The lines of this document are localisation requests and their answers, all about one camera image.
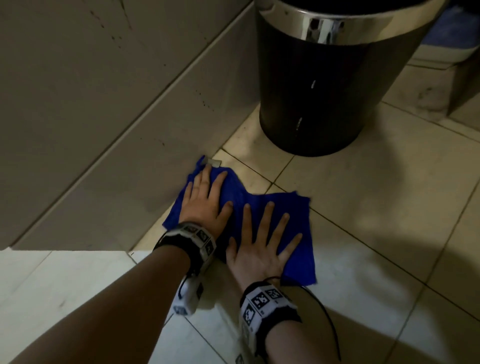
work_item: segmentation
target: blue towel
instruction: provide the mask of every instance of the blue towel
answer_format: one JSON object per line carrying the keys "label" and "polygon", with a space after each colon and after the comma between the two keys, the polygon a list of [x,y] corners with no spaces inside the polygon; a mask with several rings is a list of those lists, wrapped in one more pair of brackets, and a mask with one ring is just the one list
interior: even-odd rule
{"label": "blue towel", "polygon": [[[204,157],[197,162],[195,170],[187,178],[187,183],[193,182],[195,176],[203,170],[203,159]],[[260,195],[250,194],[240,182],[235,172],[232,169],[225,167],[212,168],[210,181],[213,182],[215,178],[225,170],[228,171],[228,176],[223,182],[220,194],[220,208],[227,201],[233,201],[233,214],[222,235],[217,239],[216,256],[225,263],[225,250],[230,236],[233,236],[237,241],[237,244],[240,244],[243,206],[246,203],[250,204],[252,207],[253,241],[255,241],[265,206],[269,201],[273,201],[275,202],[275,209],[272,215],[269,239],[282,215],[286,212],[290,214],[290,220],[288,221],[282,240],[280,241],[278,252],[280,253],[299,232],[303,234],[300,244],[285,265],[282,282],[284,284],[301,284],[303,286],[314,284],[316,278],[315,261],[313,259],[312,233],[310,232],[309,222],[310,199],[299,196],[296,192]],[[170,214],[163,223],[163,226],[168,230],[176,227],[179,222],[181,203],[185,188],[186,185],[178,195]]]}

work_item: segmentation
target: wrist tracker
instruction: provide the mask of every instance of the wrist tracker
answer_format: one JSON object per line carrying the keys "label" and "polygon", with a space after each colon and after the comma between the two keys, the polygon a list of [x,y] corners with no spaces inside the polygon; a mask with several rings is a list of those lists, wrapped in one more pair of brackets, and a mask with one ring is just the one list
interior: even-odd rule
{"label": "wrist tracker", "polygon": [[297,306],[277,287],[268,282],[252,283],[240,300],[240,331],[255,355],[267,358],[265,339],[282,321],[301,322]]}
{"label": "wrist tracker", "polygon": [[155,248],[173,245],[183,249],[190,258],[190,269],[187,276],[198,276],[213,259],[216,249],[215,239],[207,229],[192,222],[183,222],[176,228],[167,231],[156,243]]}

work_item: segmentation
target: hand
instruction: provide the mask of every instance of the hand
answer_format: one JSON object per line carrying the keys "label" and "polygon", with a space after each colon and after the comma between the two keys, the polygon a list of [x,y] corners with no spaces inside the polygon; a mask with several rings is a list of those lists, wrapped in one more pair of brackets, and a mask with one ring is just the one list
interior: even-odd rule
{"label": "hand", "polygon": [[290,218],[288,214],[284,214],[267,245],[274,206],[275,204],[270,201],[265,207],[255,244],[252,243],[252,212],[248,204],[243,207],[241,244],[238,252],[235,239],[230,238],[227,248],[227,265],[242,292],[254,282],[268,277],[280,277],[285,264],[302,239],[302,234],[298,234],[279,255],[276,254],[283,231]]}
{"label": "hand", "polygon": [[233,211],[233,203],[228,201],[218,213],[218,202],[223,181],[227,171],[220,173],[212,184],[210,190],[210,172],[212,166],[207,164],[202,172],[189,182],[183,195],[179,222],[194,222],[213,235],[216,239],[227,225],[228,218]]}

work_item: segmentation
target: stainless steel rim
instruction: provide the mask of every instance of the stainless steel rim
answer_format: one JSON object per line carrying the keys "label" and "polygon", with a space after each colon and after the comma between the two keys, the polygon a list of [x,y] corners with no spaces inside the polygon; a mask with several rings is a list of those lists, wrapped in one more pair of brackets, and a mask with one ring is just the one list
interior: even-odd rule
{"label": "stainless steel rim", "polygon": [[446,0],[391,12],[368,15],[333,15],[310,12],[280,0],[255,0],[260,15],[274,28],[308,42],[351,46],[399,36],[428,24]]}

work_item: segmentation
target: black trash can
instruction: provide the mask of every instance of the black trash can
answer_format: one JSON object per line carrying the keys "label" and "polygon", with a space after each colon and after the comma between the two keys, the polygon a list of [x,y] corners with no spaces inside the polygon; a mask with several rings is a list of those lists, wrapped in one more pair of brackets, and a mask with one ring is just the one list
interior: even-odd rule
{"label": "black trash can", "polygon": [[445,3],[255,0],[264,133],[301,156],[348,146]]}

